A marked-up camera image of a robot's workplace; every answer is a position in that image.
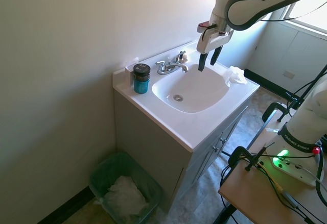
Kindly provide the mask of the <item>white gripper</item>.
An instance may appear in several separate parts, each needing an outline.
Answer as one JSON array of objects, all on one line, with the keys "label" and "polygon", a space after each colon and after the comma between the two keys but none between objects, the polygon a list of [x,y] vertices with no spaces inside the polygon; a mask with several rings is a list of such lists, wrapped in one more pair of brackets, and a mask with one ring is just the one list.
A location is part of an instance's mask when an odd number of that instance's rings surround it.
[{"label": "white gripper", "polygon": [[232,31],[227,33],[220,33],[217,31],[217,29],[210,29],[202,33],[197,44],[197,51],[201,53],[198,64],[199,71],[204,70],[207,55],[212,50],[215,51],[211,57],[210,65],[215,65],[221,53],[222,46],[227,44],[231,40],[231,37]]}]

